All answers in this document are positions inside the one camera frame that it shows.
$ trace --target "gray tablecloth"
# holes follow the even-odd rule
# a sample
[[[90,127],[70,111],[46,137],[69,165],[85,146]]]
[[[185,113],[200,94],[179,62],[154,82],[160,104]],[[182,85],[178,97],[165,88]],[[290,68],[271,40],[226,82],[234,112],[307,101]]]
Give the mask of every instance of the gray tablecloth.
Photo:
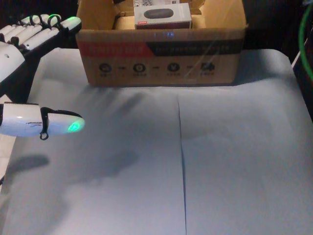
[[[93,88],[79,51],[52,51],[29,102],[86,127],[17,138],[2,234],[313,234],[313,125],[288,58],[244,51],[237,82]]]

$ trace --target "black cable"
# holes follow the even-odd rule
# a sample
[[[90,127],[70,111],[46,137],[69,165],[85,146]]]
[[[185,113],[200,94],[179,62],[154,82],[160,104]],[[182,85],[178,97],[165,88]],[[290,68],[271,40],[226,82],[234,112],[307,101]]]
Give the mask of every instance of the black cable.
[[[0,179],[0,185],[3,184],[3,181],[4,181],[4,176]]]

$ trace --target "circular icon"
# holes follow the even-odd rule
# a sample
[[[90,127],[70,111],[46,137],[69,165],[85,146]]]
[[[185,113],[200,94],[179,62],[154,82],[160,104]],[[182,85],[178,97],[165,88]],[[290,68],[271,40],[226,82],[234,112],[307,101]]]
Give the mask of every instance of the circular icon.
[[[177,72],[179,69],[180,69],[180,66],[177,63],[170,63],[167,66],[167,70],[170,72]]]
[[[146,70],[146,67],[143,64],[135,64],[133,70],[135,72],[144,72]]]
[[[101,64],[99,65],[99,69],[102,71],[102,72],[111,72],[112,71],[112,67],[108,64]]]

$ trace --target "computer mouse image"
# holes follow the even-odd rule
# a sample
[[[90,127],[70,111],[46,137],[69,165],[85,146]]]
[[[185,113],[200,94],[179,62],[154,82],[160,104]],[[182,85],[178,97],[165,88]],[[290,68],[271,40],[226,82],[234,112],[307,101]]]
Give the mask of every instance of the computer mouse image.
[[[174,15],[174,12],[172,9],[153,9],[145,11],[143,14],[144,17],[148,19],[162,19],[162,18],[170,18]]]

